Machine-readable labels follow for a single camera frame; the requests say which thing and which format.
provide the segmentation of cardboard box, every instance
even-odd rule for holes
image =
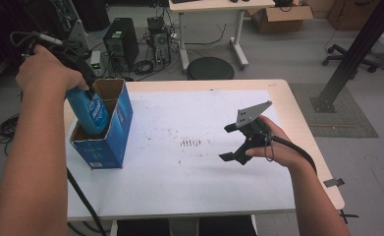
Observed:
[[[362,2],[336,0],[329,14],[328,22],[336,30],[361,30],[379,0]]]
[[[327,19],[336,0],[304,0],[311,7],[315,19]]]
[[[261,9],[250,20],[259,33],[273,33],[299,31],[302,21],[312,18],[310,6],[303,5]]]
[[[108,110],[109,125],[102,134],[90,136],[78,122],[70,143],[92,169],[122,168],[133,118],[125,81],[99,79],[93,86]]]

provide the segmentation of black metal pole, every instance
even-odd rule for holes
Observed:
[[[318,97],[311,99],[316,112],[335,112],[333,102],[356,72],[360,62],[384,32],[384,0],[376,6],[357,38]]]

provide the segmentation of brown cardboard box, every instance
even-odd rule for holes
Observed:
[[[360,30],[379,0],[336,0],[328,22],[336,30]]]
[[[310,6],[266,8],[252,14],[251,21],[259,33],[299,31],[302,21],[312,19]]]
[[[315,19],[327,19],[336,0],[304,0],[310,5]]]

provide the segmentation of desk leg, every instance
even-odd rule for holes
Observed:
[[[240,59],[241,70],[249,66],[249,62],[247,61],[247,58],[245,57],[244,52],[240,46],[241,29],[243,27],[244,12],[245,10],[240,10],[238,12],[237,28],[235,29],[235,37],[231,37],[231,44],[234,47],[234,50],[237,53],[238,58]]]
[[[169,218],[171,236],[198,236],[198,217]]]
[[[189,66],[188,51],[186,50],[185,43],[185,30],[183,28],[183,14],[179,13],[179,25],[180,25],[180,59],[182,60],[183,72],[186,72]]]

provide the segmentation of open box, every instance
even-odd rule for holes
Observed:
[[[122,168],[133,118],[125,81],[99,79],[93,86],[109,113],[109,125],[102,134],[92,136],[78,122],[70,143],[92,169]]]
[[[251,21],[259,33],[299,31],[303,20],[313,19],[310,6],[273,7],[250,11]]]

